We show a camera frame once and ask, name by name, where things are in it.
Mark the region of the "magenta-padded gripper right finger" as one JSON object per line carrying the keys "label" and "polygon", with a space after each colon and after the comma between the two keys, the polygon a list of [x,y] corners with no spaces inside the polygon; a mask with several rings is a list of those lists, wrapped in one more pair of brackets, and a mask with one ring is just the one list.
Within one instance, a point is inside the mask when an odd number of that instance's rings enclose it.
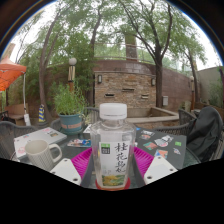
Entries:
{"label": "magenta-padded gripper right finger", "polygon": [[138,187],[177,172],[162,156],[152,156],[138,147],[134,148],[133,170]]}

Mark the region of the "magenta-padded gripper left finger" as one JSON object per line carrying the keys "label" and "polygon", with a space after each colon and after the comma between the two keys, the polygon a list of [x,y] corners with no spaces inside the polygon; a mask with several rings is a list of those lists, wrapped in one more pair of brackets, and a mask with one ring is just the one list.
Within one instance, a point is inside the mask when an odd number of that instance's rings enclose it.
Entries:
{"label": "magenta-padded gripper left finger", "polygon": [[95,174],[92,149],[66,147],[62,160],[51,170],[67,181],[84,188],[95,187]]}

